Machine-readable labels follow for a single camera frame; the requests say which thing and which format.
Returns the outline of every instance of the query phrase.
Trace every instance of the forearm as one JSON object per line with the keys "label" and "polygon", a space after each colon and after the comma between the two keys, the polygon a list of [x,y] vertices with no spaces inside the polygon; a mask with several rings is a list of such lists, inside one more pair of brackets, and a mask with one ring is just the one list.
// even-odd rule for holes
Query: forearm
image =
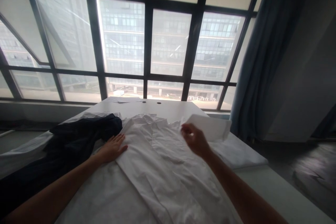
{"label": "forearm", "polygon": [[27,200],[6,218],[7,223],[51,223],[66,207],[80,186],[99,168],[94,156]]}
{"label": "forearm", "polygon": [[244,224],[287,223],[263,198],[210,152],[204,157],[226,191]]}

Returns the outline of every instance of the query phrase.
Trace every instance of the person's left hand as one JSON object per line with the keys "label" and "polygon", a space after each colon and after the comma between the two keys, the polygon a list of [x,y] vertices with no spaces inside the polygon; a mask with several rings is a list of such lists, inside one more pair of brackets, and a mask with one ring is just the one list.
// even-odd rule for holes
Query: person's left hand
{"label": "person's left hand", "polygon": [[111,137],[94,157],[98,159],[100,163],[108,163],[116,160],[116,158],[128,148],[128,145],[120,148],[124,139],[124,134],[118,134],[117,136]]}

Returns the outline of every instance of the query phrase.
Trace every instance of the sheet of paper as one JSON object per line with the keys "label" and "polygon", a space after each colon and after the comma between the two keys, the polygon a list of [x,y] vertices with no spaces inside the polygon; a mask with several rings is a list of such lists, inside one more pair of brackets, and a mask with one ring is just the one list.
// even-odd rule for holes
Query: sheet of paper
{"label": "sheet of paper", "polygon": [[129,102],[141,102],[142,99],[139,97],[115,97],[110,96],[103,100],[103,102],[110,102],[110,103],[129,103]]}
{"label": "sheet of paper", "polygon": [[228,137],[232,121],[193,114],[185,123],[192,123],[201,129],[208,142],[217,142]]}

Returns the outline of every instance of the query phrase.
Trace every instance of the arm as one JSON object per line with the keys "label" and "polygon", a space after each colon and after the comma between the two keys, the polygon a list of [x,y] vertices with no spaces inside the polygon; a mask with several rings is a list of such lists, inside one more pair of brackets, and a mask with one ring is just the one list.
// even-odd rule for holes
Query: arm
{"label": "arm", "polygon": [[111,137],[96,155],[48,185],[4,219],[5,223],[52,223],[67,206],[80,186],[103,163],[114,161],[126,149],[120,145],[124,134]]}
{"label": "arm", "polygon": [[193,124],[183,124],[181,133],[190,149],[200,156],[214,172],[244,224],[287,223],[278,212],[212,152],[201,130]]}

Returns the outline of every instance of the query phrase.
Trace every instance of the window frame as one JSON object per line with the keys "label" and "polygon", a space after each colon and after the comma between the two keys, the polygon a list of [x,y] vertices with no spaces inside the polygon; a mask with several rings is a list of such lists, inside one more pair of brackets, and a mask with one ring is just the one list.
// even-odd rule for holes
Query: window frame
{"label": "window frame", "polygon": [[[0,100],[14,100],[14,101],[27,101],[27,102],[52,102],[52,103],[64,103],[64,104],[88,104],[93,105],[95,103],[84,103],[76,101],[65,101],[64,91],[62,89],[59,74],[71,74],[71,75],[84,75],[84,76],[97,76],[99,81],[99,89],[101,99],[104,100],[107,98],[107,86],[106,86],[106,77],[114,78],[126,78],[126,79],[141,79],[143,80],[143,98],[147,98],[147,84],[148,81],[165,81],[165,82],[180,82],[183,83],[182,90],[182,101],[187,101],[190,84],[207,84],[207,85],[219,85],[223,86],[223,90],[220,94],[218,101],[218,106],[214,110],[203,109],[204,111],[223,111],[229,112],[228,110],[221,110],[221,106],[229,86],[236,86],[236,83],[230,82],[233,70],[236,65],[237,58],[241,46],[243,44],[247,28],[249,26],[251,18],[257,16],[257,12],[254,11],[257,0],[251,0],[248,10],[232,9],[225,7],[216,7],[206,5],[206,0],[198,0],[197,3],[187,3],[179,2],[173,0],[127,0],[132,2],[139,2],[145,4],[145,47],[144,47],[144,66],[143,66],[143,76],[142,75],[130,75],[130,74],[120,74],[120,73],[108,73],[104,70],[104,59],[103,59],[103,49],[101,46],[101,38],[99,32],[99,21],[98,21],[98,10],[97,10],[97,1],[96,0],[86,0],[87,7],[89,12],[89,20],[91,24],[91,35],[93,41],[94,57],[96,60],[97,72],[91,71],[82,71],[82,70],[67,70],[67,69],[58,69],[55,67],[55,63],[52,56],[52,51],[48,43],[46,31],[44,28],[43,18],[39,11],[37,1],[29,0],[31,7],[34,12],[37,26],[40,31],[44,49],[47,54],[50,68],[33,68],[33,67],[23,67],[23,66],[10,66],[8,65],[6,58],[0,49],[0,71],[12,92],[13,98],[0,98]],[[187,42],[187,50],[185,55],[185,61],[183,66],[182,76],[172,76],[172,75],[160,75],[153,74],[151,72],[151,50],[152,50],[152,28],[153,28],[153,10],[159,9],[164,11],[180,12],[191,14],[191,23],[189,29],[189,38]],[[230,64],[230,68],[224,82],[219,81],[205,81],[205,80],[194,80],[191,79],[193,72],[194,62],[196,59],[196,48],[198,44],[198,39],[201,31],[201,24],[203,20],[204,12],[213,12],[220,14],[236,15],[243,16],[245,22],[242,27],[240,37],[238,39],[237,47],[234,51],[233,59]],[[21,40],[20,36],[16,31],[10,26],[8,22],[3,17],[0,17],[3,23],[10,29],[13,35],[16,38],[19,38],[19,41],[26,47],[26,44]],[[33,99],[23,99],[20,89],[18,88],[12,74],[11,70],[21,70],[21,71],[33,71],[33,72],[47,72],[52,73],[56,88],[60,97],[60,101],[49,101],[49,100],[33,100]]]}

